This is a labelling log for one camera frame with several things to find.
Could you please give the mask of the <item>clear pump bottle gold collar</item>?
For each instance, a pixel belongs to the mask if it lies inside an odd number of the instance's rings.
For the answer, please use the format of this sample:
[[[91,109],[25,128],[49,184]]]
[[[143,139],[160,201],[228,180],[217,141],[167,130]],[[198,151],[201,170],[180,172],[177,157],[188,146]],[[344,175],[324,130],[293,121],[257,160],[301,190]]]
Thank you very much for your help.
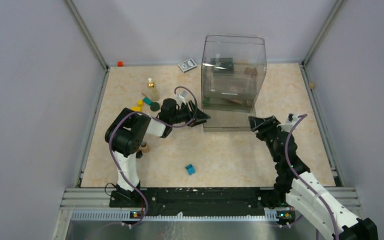
[[[160,92],[157,88],[156,82],[152,78],[148,78],[148,89],[150,92],[150,97],[153,102],[160,100]]]

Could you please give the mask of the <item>blue toy brick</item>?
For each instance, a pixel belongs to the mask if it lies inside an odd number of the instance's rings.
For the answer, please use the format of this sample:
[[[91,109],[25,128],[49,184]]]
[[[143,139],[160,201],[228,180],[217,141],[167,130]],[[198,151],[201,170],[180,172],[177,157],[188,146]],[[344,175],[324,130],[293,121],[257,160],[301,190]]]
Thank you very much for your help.
[[[192,164],[189,164],[185,167],[187,173],[189,176],[193,175],[196,173],[195,167]]]

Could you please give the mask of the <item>clear acrylic makeup organizer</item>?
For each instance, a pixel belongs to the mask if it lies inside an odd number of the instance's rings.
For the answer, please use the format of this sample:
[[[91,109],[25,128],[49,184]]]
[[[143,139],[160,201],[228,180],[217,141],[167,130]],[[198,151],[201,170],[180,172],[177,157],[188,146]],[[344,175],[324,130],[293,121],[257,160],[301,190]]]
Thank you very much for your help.
[[[208,34],[201,59],[201,106],[210,116],[204,132],[249,131],[266,74],[263,37]]]

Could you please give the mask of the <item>foundation bottle black cap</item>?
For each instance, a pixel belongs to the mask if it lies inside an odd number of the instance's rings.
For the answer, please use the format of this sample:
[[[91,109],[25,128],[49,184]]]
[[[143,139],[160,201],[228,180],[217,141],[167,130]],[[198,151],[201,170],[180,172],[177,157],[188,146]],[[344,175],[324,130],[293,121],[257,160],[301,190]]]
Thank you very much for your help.
[[[150,152],[150,147],[146,141],[142,141],[140,144],[140,150],[143,153],[149,153]]]

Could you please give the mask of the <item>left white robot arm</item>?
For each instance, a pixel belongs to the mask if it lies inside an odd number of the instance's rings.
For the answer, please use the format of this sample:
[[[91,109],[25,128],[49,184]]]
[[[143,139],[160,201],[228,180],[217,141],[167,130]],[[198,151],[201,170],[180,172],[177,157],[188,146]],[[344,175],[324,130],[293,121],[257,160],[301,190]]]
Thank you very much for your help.
[[[137,158],[146,135],[165,139],[174,127],[195,127],[211,117],[192,100],[187,103],[166,98],[156,118],[124,108],[107,129],[104,140],[117,168],[118,180],[111,192],[110,207],[139,207],[147,200],[140,191]]]

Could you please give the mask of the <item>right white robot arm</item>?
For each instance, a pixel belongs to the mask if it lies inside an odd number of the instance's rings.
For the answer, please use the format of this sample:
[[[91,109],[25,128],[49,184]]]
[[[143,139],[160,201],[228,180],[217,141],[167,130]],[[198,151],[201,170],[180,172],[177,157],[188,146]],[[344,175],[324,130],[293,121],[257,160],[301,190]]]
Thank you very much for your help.
[[[275,162],[277,178],[271,203],[295,208],[326,240],[379,239],[376,224],[348,210],[298,156],[293,131],[306,117],[306,114],[290,113],[285,122],[274,115],[248,117],[250,130],[265,142]]]

